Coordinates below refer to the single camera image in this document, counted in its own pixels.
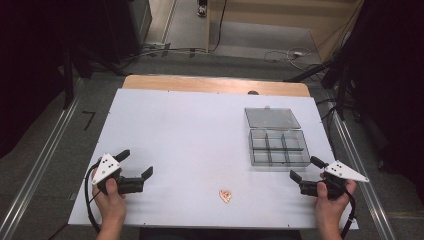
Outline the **black curtain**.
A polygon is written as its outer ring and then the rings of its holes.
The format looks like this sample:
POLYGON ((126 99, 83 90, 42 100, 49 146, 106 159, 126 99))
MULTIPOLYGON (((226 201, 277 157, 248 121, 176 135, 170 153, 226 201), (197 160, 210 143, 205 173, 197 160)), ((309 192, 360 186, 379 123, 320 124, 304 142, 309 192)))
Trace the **black curtain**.
POLYGON ((377 151, 424 200, 424 0, 364 0, 350 40, 354 96, 377 151))
POLYGON ((70 86, 58 70, 89 71, 81 51, 94 0, 0 0, 0 158, 70 86))

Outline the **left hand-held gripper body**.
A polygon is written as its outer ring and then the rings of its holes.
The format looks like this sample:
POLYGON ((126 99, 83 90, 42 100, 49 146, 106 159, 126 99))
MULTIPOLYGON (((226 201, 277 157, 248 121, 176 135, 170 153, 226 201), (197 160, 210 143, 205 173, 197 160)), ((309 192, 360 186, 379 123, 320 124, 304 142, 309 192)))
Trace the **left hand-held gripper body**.
POLYGON ((144 181, 141 177, 126 178, 121 175, 121 162, 117 162, 114 156, 104 154, 97 163, 97 170, 92 178, 92 184, 100 192, 107 195, 106 182, 108 179, 114 179, 118 187, 119 194, 138 193, 143 191, 144 181))

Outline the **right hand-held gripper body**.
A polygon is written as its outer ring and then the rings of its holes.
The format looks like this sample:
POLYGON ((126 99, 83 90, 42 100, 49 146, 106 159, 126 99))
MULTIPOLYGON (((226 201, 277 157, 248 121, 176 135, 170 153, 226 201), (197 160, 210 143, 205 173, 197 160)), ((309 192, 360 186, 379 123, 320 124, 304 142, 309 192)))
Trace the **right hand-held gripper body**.
MULTIPOLYGON (((369 179, 353 170, 349 166, 340 161, 335 161, 331 164, 328 163, 326 168, 323 168, 324 179, 323 183, 327 186, 328 199, 336 200, 344 194, 345 183, 347 179, 359 182, 368 182, 369 179)), ((300 193, 307 196, 317 197, 317 182, 304 181, 299 185, 300 193)))

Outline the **person's right hand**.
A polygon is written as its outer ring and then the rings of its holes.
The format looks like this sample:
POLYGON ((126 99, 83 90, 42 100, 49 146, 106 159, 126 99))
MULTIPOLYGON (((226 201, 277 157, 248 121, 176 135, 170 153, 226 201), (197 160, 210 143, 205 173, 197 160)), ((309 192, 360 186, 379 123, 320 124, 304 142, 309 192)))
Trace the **person's right hand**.
POLYGON ((317 184, 317 195, 315 205, 317 227, 320 230, 338 230, 341 216, 350 201, 349 196, 344 193, 336 200, 329 200, 327 186, 323 182, 317 184))

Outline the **black metal stand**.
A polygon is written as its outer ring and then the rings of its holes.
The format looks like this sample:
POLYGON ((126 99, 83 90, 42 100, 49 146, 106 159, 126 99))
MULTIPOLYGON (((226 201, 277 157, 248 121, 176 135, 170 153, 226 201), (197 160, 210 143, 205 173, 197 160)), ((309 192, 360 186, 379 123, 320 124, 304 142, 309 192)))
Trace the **black metal stand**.
POLYGON ((344 121, 345 120, 344 109, 346 108, 345 94, 346 94, 347 85, 348 85, 349 67, 347 64, 344 63, 343 60, 325 61, 324 63, 321 63, 316 67, 313 67, 312 69, 306 70, 305 72, 299 74, 298 76, 288 79, 287 82, 299 83, 318 72, 324 71, 325 69, 327 69, 327 73, 322 79, 321 85, 325 89, 330 89, 331 87, 334 86, 336 82, 338 82, 338 92, 337 92, 336 104, 334 106, 334 109, 336 110, 340 119, 344 121))

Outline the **grey power strip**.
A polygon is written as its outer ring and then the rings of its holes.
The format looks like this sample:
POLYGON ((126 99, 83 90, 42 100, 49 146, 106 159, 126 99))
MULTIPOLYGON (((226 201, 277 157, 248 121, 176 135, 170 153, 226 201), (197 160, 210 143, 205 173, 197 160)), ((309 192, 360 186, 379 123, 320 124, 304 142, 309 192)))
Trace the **grey power strip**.
POLYGON ((170 48, 170 43, 147 42, 142 46, 143 51, 165 50, 170 48))

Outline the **white table cover board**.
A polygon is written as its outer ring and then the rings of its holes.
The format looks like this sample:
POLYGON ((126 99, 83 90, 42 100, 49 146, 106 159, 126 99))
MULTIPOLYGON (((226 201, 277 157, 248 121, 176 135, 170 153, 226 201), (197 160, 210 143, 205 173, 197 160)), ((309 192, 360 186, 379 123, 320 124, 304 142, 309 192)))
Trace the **white table cover board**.
POLYGON ((131 154, 126 177, 148 167, 143 192, 126 198, 126 224, 144 227, 309 229, 314 200, 288 173, 250 163, 246 108, 289 108, 308 151, 332 162, 326 133, 310 97, 120 89, 93 153, 131 154), (224 203, 220 190, 230 190, 224 203))

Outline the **black cabinet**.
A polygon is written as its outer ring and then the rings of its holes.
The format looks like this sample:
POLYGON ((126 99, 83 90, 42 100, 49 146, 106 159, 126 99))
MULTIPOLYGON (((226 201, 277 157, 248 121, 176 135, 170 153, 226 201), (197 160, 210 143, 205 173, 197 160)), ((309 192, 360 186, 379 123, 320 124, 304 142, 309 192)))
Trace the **black cabinet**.
POLYGON ((152 23, 149 0, 103 0, 111 32, 112 62, 141 53, 152 23))

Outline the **wooden table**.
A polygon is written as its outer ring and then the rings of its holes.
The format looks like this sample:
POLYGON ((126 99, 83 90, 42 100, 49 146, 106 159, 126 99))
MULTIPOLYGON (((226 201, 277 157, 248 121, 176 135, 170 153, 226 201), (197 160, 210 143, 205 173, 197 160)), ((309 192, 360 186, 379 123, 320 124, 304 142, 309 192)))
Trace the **wooden table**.
POLYGON ((308 87, 303 83, 192 76, 130 75, 125 78, 122 88, 265 96, 310 96, 308 87))

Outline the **clear plastic compartment box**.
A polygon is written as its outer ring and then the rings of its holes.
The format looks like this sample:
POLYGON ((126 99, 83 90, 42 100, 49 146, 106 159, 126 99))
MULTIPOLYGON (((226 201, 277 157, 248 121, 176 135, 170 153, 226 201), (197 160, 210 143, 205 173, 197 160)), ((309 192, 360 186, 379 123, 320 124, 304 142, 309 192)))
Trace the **clear plastic compartment box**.
POLYGON ((251 165, 307 167, 310 155, 301 129, 289 108, 246 108, 251 165))

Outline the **person's left hand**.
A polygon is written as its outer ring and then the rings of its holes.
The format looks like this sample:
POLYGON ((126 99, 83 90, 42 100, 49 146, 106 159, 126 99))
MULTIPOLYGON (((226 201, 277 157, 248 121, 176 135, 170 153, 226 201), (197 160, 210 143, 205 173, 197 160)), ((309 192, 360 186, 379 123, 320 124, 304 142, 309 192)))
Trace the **person's left hand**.
POLYGON ((106 182, 108 194, 105 195, 94 185, 92 194, 96 195, 94 201, 100 211, 103 226, 123 227, 127 214, 125 195, 118 193, 118 187, 114 179, 106 182))

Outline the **light wooden partition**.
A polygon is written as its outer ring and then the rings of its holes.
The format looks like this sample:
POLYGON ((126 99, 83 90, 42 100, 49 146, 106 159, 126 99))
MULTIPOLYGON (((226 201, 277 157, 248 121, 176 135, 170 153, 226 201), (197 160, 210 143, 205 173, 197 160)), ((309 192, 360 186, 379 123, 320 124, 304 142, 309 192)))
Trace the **light wooden partition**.
POLYGON ((220 19, 309 29, 322 61, 340 50, 365 0, 208 0, 205 47, 217 42, 220 19))

